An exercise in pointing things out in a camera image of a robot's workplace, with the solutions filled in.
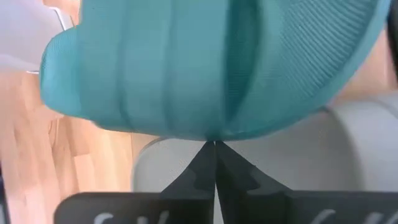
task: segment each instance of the hardwood floor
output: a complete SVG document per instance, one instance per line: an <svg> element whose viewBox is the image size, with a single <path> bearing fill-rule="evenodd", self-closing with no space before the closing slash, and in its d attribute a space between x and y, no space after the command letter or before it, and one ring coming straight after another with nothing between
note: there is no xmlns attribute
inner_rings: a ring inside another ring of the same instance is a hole
<svg viewBox="0 0 398 224"><path fill-rule="evenodd" d="M45 0L77 21L76 0ZM337 97L396 89L386 33ZM51 111L36 75L0 74L0 161L13 224L49 224L62 199L77 192L129 191L132 163L154 136L97 128Z"/></svg>

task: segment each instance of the teal mesh chair back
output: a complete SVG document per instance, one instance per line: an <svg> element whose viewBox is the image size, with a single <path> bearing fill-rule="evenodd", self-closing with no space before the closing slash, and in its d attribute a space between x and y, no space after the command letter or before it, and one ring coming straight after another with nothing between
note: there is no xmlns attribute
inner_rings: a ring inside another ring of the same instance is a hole
<svg viewBox="0 0 398 224"><path fill-rule="evenodd" d="M50 108L182 139L253 138L327 103L390 0L84 0L40 68Z"/></svg>

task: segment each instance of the teal fabric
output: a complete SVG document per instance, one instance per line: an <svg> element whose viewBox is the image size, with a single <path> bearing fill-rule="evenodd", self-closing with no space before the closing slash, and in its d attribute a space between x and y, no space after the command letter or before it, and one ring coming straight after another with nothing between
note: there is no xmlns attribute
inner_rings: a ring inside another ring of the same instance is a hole
<svg viewBox="0 0 398 224"><path fill-rule="evenodd" d="M253 138L328 102L390 0L84 0L40 68L50 108L182 139Z"/></svg>

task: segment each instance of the gray seat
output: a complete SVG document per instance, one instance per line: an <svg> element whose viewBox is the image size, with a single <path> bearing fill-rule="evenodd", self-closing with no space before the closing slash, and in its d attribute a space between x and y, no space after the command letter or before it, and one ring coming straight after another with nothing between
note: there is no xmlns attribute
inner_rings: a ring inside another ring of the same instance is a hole
<svg viewBox="0 0 398 224"><path fill-rule="evenodd" d="M331 106L269 136L227 142L295 190L398 191L398 92ZM138 157L133 192L160 192L204 142L160 139ZM216 201L215 223L222 223Z"/></svg>

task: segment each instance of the wooden floor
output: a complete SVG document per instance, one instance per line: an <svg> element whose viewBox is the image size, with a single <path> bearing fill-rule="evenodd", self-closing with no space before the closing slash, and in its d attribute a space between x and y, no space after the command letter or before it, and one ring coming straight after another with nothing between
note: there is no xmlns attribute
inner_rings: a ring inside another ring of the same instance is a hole
<svg viewBox="0 0 398 224"><path fill-rule="evenodd" d="M67 1L47 4L77 17L78 4ZM338 100L395 89L388 55L383 32ZM0 74L0 161L13 224L52 223L55 207L77 192L129 191L132 163L154 138L62 116L41 102L36 75Z"/></svg>

